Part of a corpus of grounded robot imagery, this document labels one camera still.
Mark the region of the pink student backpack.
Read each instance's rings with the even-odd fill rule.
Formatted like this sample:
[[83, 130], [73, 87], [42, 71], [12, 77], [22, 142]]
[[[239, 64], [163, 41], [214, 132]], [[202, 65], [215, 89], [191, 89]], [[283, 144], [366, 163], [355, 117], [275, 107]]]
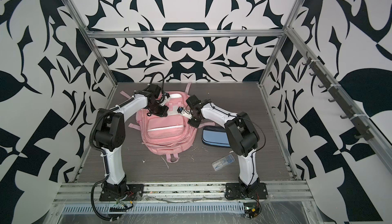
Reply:
[[137, 124], [130, 123], [129, 127], [141, 131], [143, 144], [156, 155], [166, 156], [168, 163], [176, 163], [179, 153], [188, 150], [194, 143], [197, 130], [206, 126], [214, 126], [214, 122], [201, 123], [197, 128], [188, 124], [188, 114], [178, 113], [178, 108], [187, 106], [191, 83], [187, 84], [184, 92], [169, 91], [170, 100], [168, 116], [148, 116], [147, 110], [136, 113]]

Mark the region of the blue pencil case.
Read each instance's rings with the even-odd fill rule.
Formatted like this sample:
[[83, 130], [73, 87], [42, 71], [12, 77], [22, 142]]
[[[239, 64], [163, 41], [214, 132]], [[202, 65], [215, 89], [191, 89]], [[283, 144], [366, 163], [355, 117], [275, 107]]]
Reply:
[[223, 127], [206, 126], [202, 130], [202, 142], [208, 146], [229, 148], [229, 140]]

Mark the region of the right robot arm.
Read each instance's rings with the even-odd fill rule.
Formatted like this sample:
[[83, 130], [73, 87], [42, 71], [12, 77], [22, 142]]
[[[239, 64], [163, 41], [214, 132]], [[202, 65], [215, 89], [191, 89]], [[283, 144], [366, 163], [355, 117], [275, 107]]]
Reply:
[[252, 192], [260, 182], [256, 171], [256, 152], [260, 139], [255, 124], [247, 113], [232, 113], [218, 107], [210, 100], [199, 100], [192, 95], [186, 100], [191, 118], [188, 124], [197, 127], [208, 119], [223, 127], [231, 149], [238, 156], [239, 184], [244, 192]]

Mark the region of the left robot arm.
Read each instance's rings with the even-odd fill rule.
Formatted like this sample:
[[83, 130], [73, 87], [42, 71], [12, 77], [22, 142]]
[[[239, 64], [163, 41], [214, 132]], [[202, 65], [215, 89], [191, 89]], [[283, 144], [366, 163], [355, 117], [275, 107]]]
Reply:
[[124, 196], [128, 191], [126, 174], [123, 170], [121, 147], [125, 141], [125, 122], [140, 110], [158, 117], [166, 117], [170, 95], [158, 85], [149, 84], [136, 91], [121, 104], [109, 109], [100, 109], [89, 135], [91, 148], [99, 151], [105, 167], [103, 187], [105, 192]]

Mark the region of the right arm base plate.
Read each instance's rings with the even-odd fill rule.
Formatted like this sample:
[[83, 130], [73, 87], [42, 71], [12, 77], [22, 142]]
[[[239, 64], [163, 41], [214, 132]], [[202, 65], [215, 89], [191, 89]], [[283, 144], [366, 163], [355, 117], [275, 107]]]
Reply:
[[249, 187], [240, 183], [226, 183], [225, 187], [225, 198], [228, 200], [246, 198], [267, 199], [268, 196], [265, 183], [255, 182]]

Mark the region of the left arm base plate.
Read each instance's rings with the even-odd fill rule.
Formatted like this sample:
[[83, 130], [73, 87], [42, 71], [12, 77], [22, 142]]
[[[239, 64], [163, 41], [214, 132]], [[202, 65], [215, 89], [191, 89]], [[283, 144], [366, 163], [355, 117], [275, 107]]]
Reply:
[[112, 185], [103, 184], [99, 201], [109, 202], [116, 199], [124, 199], [124, 201], [133, 201], [143, 196], [144, 184], [122, 184]]

